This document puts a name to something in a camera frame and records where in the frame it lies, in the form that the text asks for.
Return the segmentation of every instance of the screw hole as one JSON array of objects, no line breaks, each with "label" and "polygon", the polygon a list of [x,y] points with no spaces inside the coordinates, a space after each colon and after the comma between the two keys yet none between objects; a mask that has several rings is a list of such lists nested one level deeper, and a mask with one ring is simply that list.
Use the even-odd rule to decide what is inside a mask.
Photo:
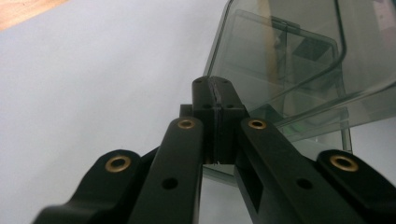
[{"label": "screw hole", "polygon": [[345,166],[345,167],[351,167],[352,163],[350,163],[349,161],[345,160],[345,159],[337,159],[335,160],[336,162],[338,162],[340,165]]},{"label": "screw hole", "polygon": [[114,168],[118,168],[120,166],[123,166],[125,164],[125,160],[124,159],[116,159],[113,162],[111,162],[111,166]]},{"label": "screw hole", "polygon": [[174,178],[167,178],[163,181],[164,189],[175,189],[177,187],[177,180]]},{"label": "screw hole", "polygon": [[355,161],[343,155],[332,155],[330,162],[343,171],[356,172],[359,170],[359,165]]},{"label": "screw hole", "polygon": [[195,126],[195,123],[189,119],[183,119],[178,122],[177,126],[181,129],[190,129]]},{"label": "screw hole", "polygon": [[117,173],[125,170],[131,165],[131,159],[126,156],[115,156],[106,162],[106,170]]},{"label": "screw hole", "polygon": [[248,126],[254,129],[264,129],[267,127],[267,124],[264,121],[254,119],[248,122]]},{"label": "screw hole", "polygon": [[311,181],[304,178],[298,178],[296,182],[297,185],[302,189],[312,189],[314,187]]}]

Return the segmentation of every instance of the white surface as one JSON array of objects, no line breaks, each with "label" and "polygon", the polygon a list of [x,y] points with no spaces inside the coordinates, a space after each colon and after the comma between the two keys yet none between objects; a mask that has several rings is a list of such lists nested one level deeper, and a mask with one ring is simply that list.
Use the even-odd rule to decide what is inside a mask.
[{"label": "white surface", "polygon": [[350,130],[353,153],[396,186],[396,118]]},{"label": "white surface", "polygon": [[203,179],[200,224],[251,224],[239,188]]},{"label": "white surface", "polygon": [[66,202],[103,154],[158,146],[224,0],[71,0],[0,33],[0,223]]}]

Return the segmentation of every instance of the black mount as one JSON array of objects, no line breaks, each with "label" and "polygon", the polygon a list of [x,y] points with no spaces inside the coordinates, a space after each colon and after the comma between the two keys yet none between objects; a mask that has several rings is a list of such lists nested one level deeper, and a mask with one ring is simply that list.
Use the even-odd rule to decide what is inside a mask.
[{"label": "black mount", "polygon": [[233,84],[192,83],[161,145],[140,157],[99,158],[69,202],[45,208],[35,224],[198,223],[202,165],[235,164],[253,223],[396,223],[396,188],[352,154],[302,156],[265,119],[251,119]]}]

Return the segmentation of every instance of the wooden surface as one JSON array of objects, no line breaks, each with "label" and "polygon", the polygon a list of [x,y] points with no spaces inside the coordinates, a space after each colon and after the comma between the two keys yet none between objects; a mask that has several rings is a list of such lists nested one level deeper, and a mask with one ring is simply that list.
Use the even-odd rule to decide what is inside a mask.
[{"label": "wooden surface", "polygon": [[0,31],[29,20],[67,0],[0,0]]}]

